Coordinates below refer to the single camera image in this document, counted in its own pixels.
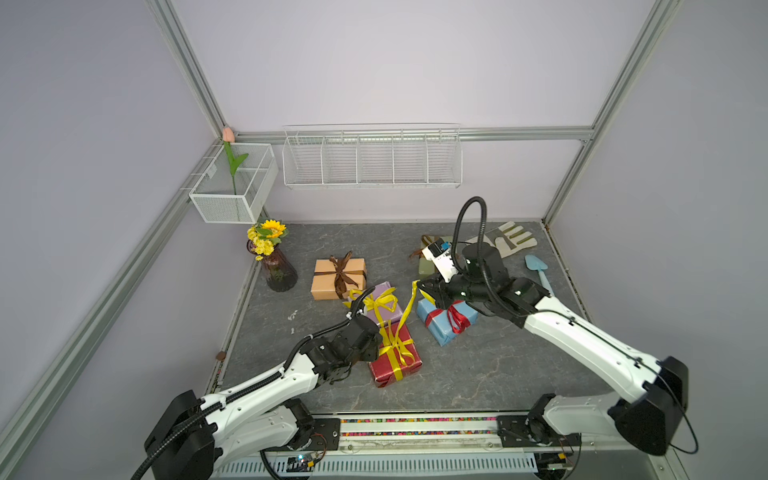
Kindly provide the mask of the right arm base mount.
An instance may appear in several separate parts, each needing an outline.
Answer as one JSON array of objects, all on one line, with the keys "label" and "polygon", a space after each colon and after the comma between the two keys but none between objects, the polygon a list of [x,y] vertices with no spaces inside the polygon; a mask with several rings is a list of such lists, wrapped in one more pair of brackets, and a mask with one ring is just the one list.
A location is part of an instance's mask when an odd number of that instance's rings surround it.
[{"label": "right arm base mount", "polygon": [[505,448],[580,446],[581,435],[558,434],[544,420],[544,410],[555,398],[554,393],[542,395],[534,406],[524,414],[506,414],[497,417],[497,435]]}]

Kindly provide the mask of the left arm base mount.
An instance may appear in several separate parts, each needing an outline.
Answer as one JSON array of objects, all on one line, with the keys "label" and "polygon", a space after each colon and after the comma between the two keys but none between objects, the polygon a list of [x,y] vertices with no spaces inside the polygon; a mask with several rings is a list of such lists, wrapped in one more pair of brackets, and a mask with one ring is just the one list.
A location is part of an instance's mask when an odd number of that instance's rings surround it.
[{"label": "left arm base mount", "polygon": [[283,451],[336,451],[341,440],[341,420],[335,417],[315,419],[311,425],[299,427]]}]

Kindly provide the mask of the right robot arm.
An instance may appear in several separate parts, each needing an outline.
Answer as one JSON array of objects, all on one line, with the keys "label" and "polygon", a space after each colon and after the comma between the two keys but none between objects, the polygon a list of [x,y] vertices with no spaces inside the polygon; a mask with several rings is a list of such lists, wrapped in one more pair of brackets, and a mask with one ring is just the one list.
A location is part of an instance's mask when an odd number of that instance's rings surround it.
[{"label": "right robot arm", "polygon": [[687,419],[689,368],[669,356],[659,360],[581,318],[533,280],[512,277],[500,287],[456,274],[434,274],[416,283],[439,308],[465,301],[558,347],[601,378],[611,391],[597,396],[546,394],[532,407],[528,428],[545,443],[549,435],[619,436],[638,450],[663,456]]}]

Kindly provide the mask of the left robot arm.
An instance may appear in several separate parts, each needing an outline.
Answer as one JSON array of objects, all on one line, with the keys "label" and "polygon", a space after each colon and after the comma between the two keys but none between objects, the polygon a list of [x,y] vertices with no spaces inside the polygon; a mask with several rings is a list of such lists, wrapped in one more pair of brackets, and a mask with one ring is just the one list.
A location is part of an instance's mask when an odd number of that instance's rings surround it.
[{"label": "left robot arm", "polygon": [[146,457],[133,476],[208,479],[220,467],[273,447],[303,447],[314,419],[300,400],[343,380],[358,362],[377,359],[382,336],[367,316],[299,341],[281,364],[240,385],[198,397],[173,398],[144,442]]}]

